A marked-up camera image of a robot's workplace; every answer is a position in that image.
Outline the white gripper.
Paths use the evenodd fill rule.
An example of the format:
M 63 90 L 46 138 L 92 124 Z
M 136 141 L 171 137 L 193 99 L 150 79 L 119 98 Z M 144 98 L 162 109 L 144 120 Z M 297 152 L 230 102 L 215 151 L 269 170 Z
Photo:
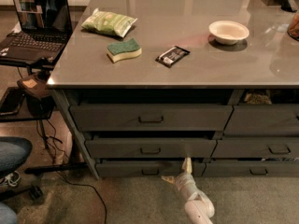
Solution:
M 169 184 L 175 185 L 185 200 L 197 200 L 199 198 L 198 188 L 195 185 L 192 173 L 192 159 L 187 157 L 182 164 L 181 173 L 176 178 L 173 176 L 162 175 L 161 179 Z

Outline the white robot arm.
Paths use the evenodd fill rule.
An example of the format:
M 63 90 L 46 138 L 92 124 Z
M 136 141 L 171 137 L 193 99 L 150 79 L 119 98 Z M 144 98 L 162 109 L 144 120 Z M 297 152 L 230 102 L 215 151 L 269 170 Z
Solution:
M 192 224 L 213 224 L 215 208 L 203 191 L 196 187 L 192 176 L 192 159 L 186 158 L 177 176 L 162 176 L 162 180 L 176 186 L 185 200 L 184 209 Z

